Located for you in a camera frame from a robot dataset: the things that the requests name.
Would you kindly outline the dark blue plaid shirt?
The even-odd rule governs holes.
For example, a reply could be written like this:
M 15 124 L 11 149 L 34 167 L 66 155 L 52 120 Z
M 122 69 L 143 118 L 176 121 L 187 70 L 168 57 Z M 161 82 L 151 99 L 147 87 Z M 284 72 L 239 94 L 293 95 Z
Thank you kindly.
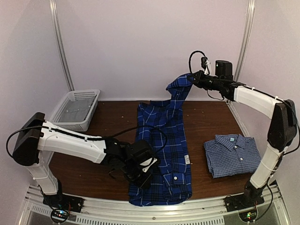
M 150 188 L 129 186 L 129 203 L 145 207 L 174 205 L 192 196 L 192 175 L 183 122 L 183 103 L 192 83 L 187 74 L 170 83 L 169 100 L 140 103 L 137 108 L 136 140 L 146 140 L 160 164 L 153 169 Z

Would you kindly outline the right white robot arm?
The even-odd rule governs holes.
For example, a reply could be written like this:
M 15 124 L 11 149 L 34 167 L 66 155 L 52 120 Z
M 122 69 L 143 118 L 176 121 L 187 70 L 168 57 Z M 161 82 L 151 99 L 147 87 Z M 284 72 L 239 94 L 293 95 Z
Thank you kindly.
M 227 100 L 244 104 L 266 115 L 270 120 L 267 134 L 267 147 L 262 160 L 246 183 L 240 203 L 250 207 L 259 201 L 263 189 L 271 176 L 277 171 L 287 149 L 300 132 L 295 104 L 292 100 L 281 100 L 254 87 L 233 80 L 232 63 L 216 61 L 215 75 L 210 75 L 210 62 L 201 58 L 202 69 L 187 77 L 198 88 L 216 90 Z

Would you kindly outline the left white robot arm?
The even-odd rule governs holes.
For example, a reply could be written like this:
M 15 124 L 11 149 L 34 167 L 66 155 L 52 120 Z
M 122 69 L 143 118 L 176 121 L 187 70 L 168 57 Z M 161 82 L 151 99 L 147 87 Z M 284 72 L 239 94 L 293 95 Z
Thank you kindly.
M 91 136 L 58 127 L 45 120 L 44 113 L 35 113 L 17 135 L 15 147 L 8 155 L 25 166 L 41 187 L 44 199 L 57 208 L 67 204 L 61 182 L 53 175 L 44 161 L 44 152 L 56 152 L 83 158 L 95 164 L 106 165 L 111 171 L 121 170 L 125 179 L 143 189 L 150 187 L 153 169 L 160 163 L 153 148 L 146 140 L 122 142 L 112 136 Z

